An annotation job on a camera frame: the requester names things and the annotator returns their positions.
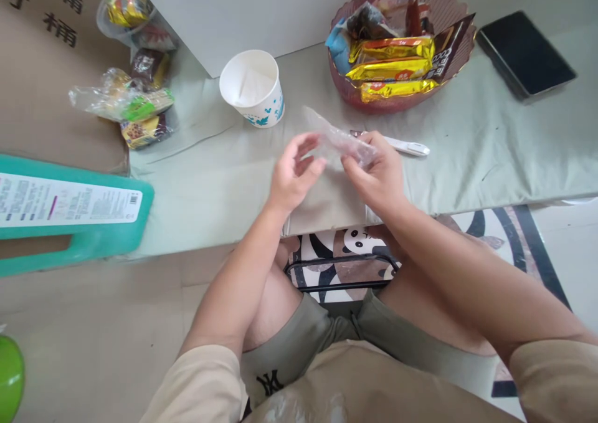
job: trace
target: tile floor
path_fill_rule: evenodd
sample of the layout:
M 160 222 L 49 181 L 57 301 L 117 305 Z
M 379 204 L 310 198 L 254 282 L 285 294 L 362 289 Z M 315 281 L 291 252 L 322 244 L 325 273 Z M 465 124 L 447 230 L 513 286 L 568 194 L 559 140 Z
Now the tile floor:
M 533 215 L 573 311 L 598 332 L 598 201 Z M 16 422 L 138 421 L 230 250 L 0 279 L 0 324 L 27 367 Z M 493 403 L 523 418 L 516 399 Z

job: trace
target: white paper cup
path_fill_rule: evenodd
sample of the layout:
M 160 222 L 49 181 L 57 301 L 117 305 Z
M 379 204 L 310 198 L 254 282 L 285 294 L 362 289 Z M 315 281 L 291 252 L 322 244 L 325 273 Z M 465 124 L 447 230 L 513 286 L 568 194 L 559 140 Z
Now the white paper cup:
M 220 75 L 220 94 L 257 128 L 278 124 L 285 114 L 278 65 L 265 51 L 235 55 Z

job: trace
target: leg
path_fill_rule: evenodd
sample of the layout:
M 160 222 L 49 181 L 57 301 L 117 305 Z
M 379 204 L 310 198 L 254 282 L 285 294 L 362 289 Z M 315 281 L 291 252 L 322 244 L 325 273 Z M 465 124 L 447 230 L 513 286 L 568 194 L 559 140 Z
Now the leg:
M 373 237 L 384 241 L 395 257 L 403 260 L 400 273 L 378 294 L 380 301 L 430 336 L 456 348 L 482 356 L 496 354 L 477 330 L 454 313 L 425 273 L 405 256 L 385 226 L 371 231 Z
M 370 234 L 383 239 L 403 263 L 377 297 L 366 296 L 359 316 L 364 338 L 409 366 L 489 397 L 498 364 L 495 350 L 401 253 L 386 227 L 371 229 Z
M 241 377 L 252 409 L 303 375 L 316 354 L 330 344 L 358 338 L 350 322 L 329 317 L 283 273 L 288 254 L 298 246 L 297 238 L 278 246 L 262 301 L 245 336 Z
M 253 350 L 270 340 L 287 324 L 299 307 L 303 294 L 291 284 L 282 271 L 287 264 L 289 253 L 298 248 L 299 240 L 296 237 L 280 241 L 274 264 L 263 288 L 262 301 L 245 335 L 243 352 Z

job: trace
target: khaki shorts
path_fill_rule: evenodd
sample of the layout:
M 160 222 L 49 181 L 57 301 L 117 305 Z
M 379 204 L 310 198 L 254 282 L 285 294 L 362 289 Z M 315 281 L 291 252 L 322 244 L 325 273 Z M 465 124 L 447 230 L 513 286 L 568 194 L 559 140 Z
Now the khaki shorts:
M 274 392 L 304 375 L 313 358 L 334 342 L 366 340 L 398 361 L 446 379 L 482 398 L 490 397 L 498 357 L 448 345 L 396 315 L 368 290 L 359 315 L 330 317 L 309 294 L 287 324 L 265 344 L 243 353 L 241 376 L 255 409 Z

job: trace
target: product label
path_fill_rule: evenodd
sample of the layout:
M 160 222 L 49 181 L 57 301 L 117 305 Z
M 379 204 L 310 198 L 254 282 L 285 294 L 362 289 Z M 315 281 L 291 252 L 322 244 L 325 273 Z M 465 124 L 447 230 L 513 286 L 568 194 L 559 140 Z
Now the product label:
M 0 173 L 0 228 L 124 224 L 142 200 L 134 189 Z

